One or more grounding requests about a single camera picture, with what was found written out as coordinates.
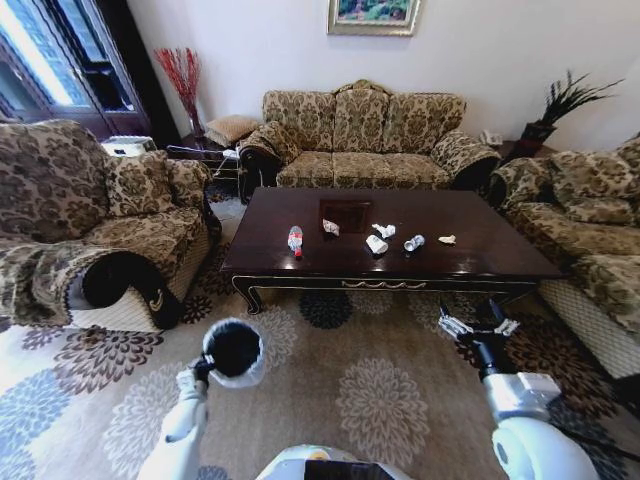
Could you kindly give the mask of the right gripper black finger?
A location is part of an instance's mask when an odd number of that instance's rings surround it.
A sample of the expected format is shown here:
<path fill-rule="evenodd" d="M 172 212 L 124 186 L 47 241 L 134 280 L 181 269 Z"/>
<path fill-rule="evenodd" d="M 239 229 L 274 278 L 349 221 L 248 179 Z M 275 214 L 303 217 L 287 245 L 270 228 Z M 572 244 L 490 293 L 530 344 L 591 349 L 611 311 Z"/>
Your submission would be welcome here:
<path fill-rule="evenodd" d="M 494 328 L 493 332 L 497 335 L 511 336 L 518 329 L 520 323 L 515 320 L 509 319 L 500 305 L 493 299 L 489 300 L 489 305 L 491 307 L 492 313 L 494 314 L 494 317 L 499 322 L 498 326 Z"/>
<path fill-rule="evenodd" d="M 466 341 L 470 335 L 470 327 L 453 316 L 444 301 L 439 303 L 439 327 L 456 341 Z"/>

